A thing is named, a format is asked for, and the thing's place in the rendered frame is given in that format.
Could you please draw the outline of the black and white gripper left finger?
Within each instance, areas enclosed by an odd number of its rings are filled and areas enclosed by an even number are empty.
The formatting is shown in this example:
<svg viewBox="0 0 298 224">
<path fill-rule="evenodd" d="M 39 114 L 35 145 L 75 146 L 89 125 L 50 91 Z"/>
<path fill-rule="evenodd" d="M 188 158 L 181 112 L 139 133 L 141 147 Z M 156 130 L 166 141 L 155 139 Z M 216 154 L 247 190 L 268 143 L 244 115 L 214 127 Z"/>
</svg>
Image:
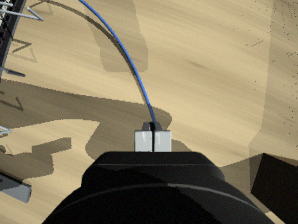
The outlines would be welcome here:
<svg viewBox="0 0 298 224">
<path fill-rule="evenodd" d="M 152 152 L 152 122 L 144 122 L 142 130 L 135 130 L 134 151 Z"/>
</svg>

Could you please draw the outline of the dark blue cable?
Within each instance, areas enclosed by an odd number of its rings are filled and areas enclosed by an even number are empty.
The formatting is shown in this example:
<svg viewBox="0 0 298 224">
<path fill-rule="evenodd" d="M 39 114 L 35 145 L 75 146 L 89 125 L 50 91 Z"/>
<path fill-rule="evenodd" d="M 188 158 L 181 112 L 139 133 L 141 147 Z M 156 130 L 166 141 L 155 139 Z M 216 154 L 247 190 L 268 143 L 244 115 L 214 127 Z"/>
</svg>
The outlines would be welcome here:
<svg viewBox="0 0 298 224">
<path fill-rule="evenodd" d="M 146 102 L 147 102 L 147 105 L 148 105 L 148 108 L 149 108 L 149 111 L 150 111 L 150 114 L 151 114 L 151 117 L 152 117 L 152 120 L 153 120 L 153 122 L 154 121 L 156 121 L 156 119 L 155 119 L 155 116 L 154 116 L 154 113 L 153 113 L 153 110 L 152 110 L 152 107 L 151 107 L 151 104 L 150 104 L 150 101 L 149 101 L 149 99 L 148 99 L 148 96 L 147 96 L 147 93 L 146 93 L 146 91 L 145 91 L 145 88 L 144 88 L 144 86 L 143 86 L 143 83 L 142 83 L 142 81 L 141 81 L 141 78 L 140 78 L 140 76 L 139 76 L 139 74 L 138 74 L 138 72 L 137 72 L 137 70 L 136 70 L 136 67 L 135 67 L 135 65 L 134 65 L 134 63 L 133 63 L 133 61 L 131 60 L 131 58 L 130 58 L 130 56 L 129 56 L 129 54 L 128 54 L 128 52 L 126 51 L 126 49 L 125 49 L 125 47 L 123 46 L 123 44 L 121 43 L 121 41 L 119 40 L 119 38 L 117 37 L 117 35 L 115 34 L 115 32 L 111 29 L 111 27 L 107 24 L 107 22 L 90 6 L 90 5 L 88 5 L 85 1 L 83 1 L 83 0 L 78 0 L 78 1 L 80 1 L 82 4 L 84 4 L 89 10 L 91 10 L 101 21 L 102 21 L 102 23 L 108 28 L 108 30 L 111 32 L 111 34 L 114 36 L 114 38 L 116 39 L 116 41 L 118 42 L 118 44 L 120 45 L 120 47 L 122 48 L 122 50 L 123 50 L 123 52 L 125 53 L 125 55 L 126 55 L 126 57 L 127 57 L 127 59 L 129 60 L 129 62 L 130 62 L 130 64 L 131 64 L 131 66 L 132 66 L 132 68 L 133 68 L 133 70 L 134 70 L 134 73 L 135 73 L 135 75 L 136 75 L 136 77 L 137 77 L 137 79 L 138 79 L 138 82 L 139 82 L 139 84 L 140 84 L 140 86 L 141 86 L 141 89 L 142 89 L 142 91 L 143 91 L 143 94 L 144 94 L 144 97 L 145 97 L 145 99 L 146 99 Z"/>
</svg>

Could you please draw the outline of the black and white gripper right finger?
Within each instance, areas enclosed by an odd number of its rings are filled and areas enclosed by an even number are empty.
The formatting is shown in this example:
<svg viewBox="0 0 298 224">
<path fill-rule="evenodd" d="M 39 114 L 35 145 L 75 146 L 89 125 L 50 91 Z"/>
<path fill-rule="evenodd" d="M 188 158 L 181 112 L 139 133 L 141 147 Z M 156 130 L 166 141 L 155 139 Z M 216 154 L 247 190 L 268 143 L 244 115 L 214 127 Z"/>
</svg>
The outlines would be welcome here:
<svg viewBox="0 0 298 224">
<path fill-rule="evenodd" d="M 171 152 L 171 131 L 163 130 L 160 122 L 152 122 L 152 152 Z"/>
</svg>

